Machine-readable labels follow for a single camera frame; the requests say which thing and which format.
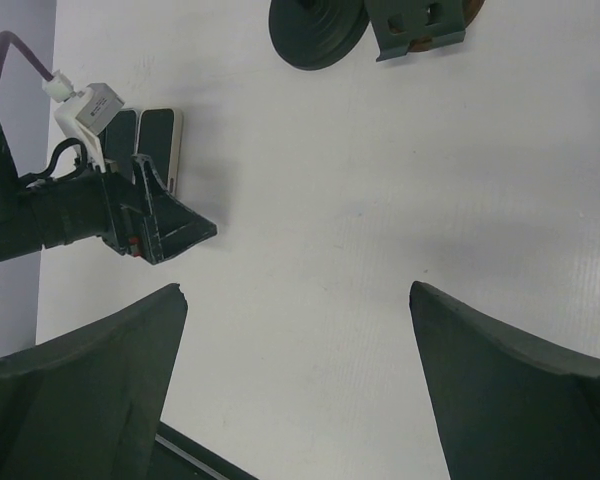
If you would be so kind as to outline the brown round base phone stand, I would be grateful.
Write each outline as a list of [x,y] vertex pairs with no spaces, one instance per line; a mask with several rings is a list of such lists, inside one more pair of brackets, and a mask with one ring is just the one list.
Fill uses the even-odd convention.
[[377,62],[462,43],[484,0],[365,1]]

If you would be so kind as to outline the black round base clamp stand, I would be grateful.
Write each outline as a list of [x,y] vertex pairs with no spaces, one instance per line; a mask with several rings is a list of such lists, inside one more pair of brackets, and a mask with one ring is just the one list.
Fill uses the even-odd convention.
[[304,71],[327,68],[346,56],[369,24],[362,1],[273,0],[269,35],[276,53]]

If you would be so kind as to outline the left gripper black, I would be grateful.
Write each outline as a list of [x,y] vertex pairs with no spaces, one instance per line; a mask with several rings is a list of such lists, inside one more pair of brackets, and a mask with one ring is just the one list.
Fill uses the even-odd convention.
[[168,191],[149,156],[135,155],[132,166],[134,183],[119,173],[98,173],[108,219],[100,238],[108,247],[160,264],[217,235],[215,223]]

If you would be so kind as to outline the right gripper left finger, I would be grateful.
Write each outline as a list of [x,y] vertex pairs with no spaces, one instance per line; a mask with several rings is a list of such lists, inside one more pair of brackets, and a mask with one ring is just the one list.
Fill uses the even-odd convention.
[[169,284],[0,358],[0,479],[143,479],[188,311]]

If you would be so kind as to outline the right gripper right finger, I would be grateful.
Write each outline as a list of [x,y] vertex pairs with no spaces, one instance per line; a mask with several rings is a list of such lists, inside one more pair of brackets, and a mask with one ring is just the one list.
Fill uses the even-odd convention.
[[412,323],[453,479],[600,479],[600,359],[412,284]]

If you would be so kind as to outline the phone with beige case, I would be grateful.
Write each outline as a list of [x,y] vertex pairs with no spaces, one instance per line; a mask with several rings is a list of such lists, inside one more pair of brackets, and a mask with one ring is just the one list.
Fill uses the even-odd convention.
[[176,193],[183,114],[177,108],[154,108],[141,112],[137,153],[149,156],[161,181]]

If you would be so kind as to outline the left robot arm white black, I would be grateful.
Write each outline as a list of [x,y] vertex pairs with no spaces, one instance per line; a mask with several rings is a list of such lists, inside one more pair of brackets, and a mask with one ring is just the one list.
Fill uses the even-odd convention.
[[20,176],[0,123],[0,263],[100,238],[151,265],[212,237],[217,226],[168,192],[150,157],[131,159],[132,179],[92,167],[85,144],[62,141],[42,172]]

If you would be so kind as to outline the phone with clear case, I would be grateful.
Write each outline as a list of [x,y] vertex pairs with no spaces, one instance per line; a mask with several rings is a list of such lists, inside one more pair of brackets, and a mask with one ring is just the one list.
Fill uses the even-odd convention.
[[132,157],[136,153],[139,114],[135,109],[119,111],[100,135],[103,155],[112,170],[133,181]]

